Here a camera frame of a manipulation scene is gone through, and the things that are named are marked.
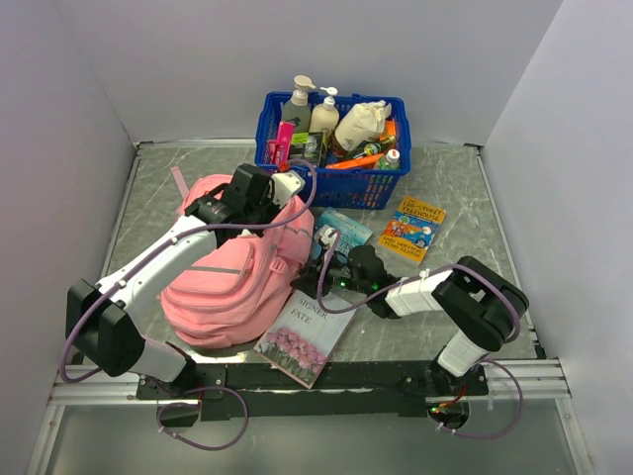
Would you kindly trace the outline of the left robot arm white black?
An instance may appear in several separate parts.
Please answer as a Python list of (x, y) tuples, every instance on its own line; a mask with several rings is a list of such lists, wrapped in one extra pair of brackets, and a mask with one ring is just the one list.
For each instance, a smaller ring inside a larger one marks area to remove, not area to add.
[(239, 166), (228, 183), (194, 198), (158, 241), (120, 270), (96, 284), (81, 279), (70, 287), (62, 352), (78, 349), (111, 377), (131, 372), (160, 380), (172, 397), (190, 394), (196, 383), (193, 360), (141, 334), (136, 319), (200, 258), (244, 231), (284, 227), (282, 213), (304, 186), (291, 170), (270, 174), (255, 165)]

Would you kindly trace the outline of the floral notebook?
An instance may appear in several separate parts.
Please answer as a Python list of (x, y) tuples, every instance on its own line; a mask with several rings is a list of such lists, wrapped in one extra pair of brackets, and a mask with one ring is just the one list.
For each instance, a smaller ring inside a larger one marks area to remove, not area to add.
[(349, 303), (329, 294), (317, 300), (296, 291), (253, 350), (284, 374), (310, 389), (350, 325)]

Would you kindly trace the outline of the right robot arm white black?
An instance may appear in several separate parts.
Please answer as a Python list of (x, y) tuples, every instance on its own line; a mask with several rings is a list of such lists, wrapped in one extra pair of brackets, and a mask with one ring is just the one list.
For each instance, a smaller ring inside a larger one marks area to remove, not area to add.
[(387, 320), (444, 312), (457, 332), (431, 371), (433, 386), (443, 394), (457, 392), (476, 364), (516, 340), (520, 319), (529, 308), (522, 290), (473, 256), (416, 276), (396, 277), (371, 245), (356, 246), (343, 258), (324, 249), (291, 286), (317, 301), (332, 288), (363, 294), (362, 304)]

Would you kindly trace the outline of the pink student backpack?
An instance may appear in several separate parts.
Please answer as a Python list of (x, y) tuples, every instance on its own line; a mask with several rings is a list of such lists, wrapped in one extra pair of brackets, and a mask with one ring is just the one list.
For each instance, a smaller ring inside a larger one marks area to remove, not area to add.
[[(199, 179), (178, 209), (207, 194), (219, 201), (232, 176)], [(240, 231), (220, 248), (184, 270), (160, 294), (166, 321), (196, 348), (227, 348), (260, 337), (273, 324), (292, 291), (291, 281), (309, 260), (315, 223), (311, 212), (298, 212), (304, 201), (295, 196), (271, 221), (292, 216), (282, 227)]]

